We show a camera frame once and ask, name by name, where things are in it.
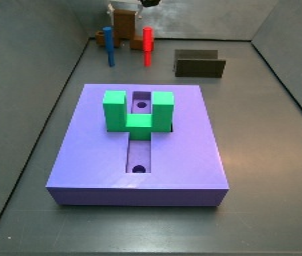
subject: hole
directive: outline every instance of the hole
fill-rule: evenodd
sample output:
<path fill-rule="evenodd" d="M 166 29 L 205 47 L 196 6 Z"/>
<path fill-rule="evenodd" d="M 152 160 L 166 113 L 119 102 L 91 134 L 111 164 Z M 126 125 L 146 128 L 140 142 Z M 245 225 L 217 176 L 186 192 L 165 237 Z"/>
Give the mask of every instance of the hole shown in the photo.
<path fill-rule="evenodd" d="M 133 173 L 146 173 L 146 167 L 144 165 L 137 165 L 133 169 Z"/>
<path fill-rule="evenodd" d="M 138 106 L 140 108 L 145 108 L 145 107 L 148 106 L 148 104 L 146 104 L 145 102 L 138 102 L 138 103 L 137 103 L 137 106 Z"/>

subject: green block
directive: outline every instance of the green block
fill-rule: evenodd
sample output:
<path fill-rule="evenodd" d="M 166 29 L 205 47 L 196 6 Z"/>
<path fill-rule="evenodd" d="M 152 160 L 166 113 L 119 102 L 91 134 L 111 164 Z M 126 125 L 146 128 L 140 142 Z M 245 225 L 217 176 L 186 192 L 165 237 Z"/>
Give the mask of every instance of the green block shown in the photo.
<path fill-rule="evenodd" d="M 106 127 L 109 132 L 126 131 L 126 91 L 106 91 L 103 98 Z"/>
<path fill-rule="evenodd" d="M 153 114 L 128 114 L 126 91 L 106 91 L 107 131 L 130 132 L 132 140 L 152 140 L 152 132 L 172 132 L 174 104 L 173 92 L 153 92 Z"/>
<path fill-rule="evenodd" d="M 152 140 L 153 115 L 128 114 L 126 128 L 132 140 Z"/>
<path fill-rule="evenodd" d="M 172 132 L 176 98 L 173 92 L 153 92 L 153 131 Z"/>

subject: purple block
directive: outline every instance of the purple block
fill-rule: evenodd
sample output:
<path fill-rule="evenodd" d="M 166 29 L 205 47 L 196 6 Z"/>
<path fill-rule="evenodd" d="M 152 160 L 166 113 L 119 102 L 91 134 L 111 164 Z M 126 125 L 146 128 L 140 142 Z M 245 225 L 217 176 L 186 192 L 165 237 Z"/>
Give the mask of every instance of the purple block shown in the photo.
<path fill-rule="evenodd" d="M 128 172 L 129 133 L 107 132 L 106 90 L 170 91 L 172 133 L 152 135 L 152 171 Z M 87 84 L 47 189 L 65 205 L 218 206 L 229 191 L 200 86 Z"/>

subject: gray floor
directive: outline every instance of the gray floor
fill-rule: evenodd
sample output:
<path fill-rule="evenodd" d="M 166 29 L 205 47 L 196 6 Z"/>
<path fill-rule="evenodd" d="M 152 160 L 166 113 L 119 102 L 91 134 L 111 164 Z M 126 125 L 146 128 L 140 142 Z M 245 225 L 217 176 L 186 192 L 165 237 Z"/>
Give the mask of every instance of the gray floor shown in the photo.
<path fill-rule="evenodd" d="M 0 252 L 301 252 L 302 112 L 250 43 L 90 43 L 0 220 Z M 176 49 L 218 49 L 222 79 L 176 78 Z M 61 207 L 45 188 L 86 83 L 200 84 L 232 190 L 218 208 Z"/>

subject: red peg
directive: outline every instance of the red peg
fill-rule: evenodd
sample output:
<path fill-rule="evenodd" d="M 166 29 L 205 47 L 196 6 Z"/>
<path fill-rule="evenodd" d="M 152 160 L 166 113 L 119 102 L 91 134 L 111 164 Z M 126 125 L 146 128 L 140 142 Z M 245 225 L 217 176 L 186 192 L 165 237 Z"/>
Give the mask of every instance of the red peg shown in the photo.
<path fill-rule="evenodd" d="M 152 51 L 154 48 L 154 35 L 153 28 L 144 28 L 144 50 L 145 50 L 145 66 L 152 66 Z"/>

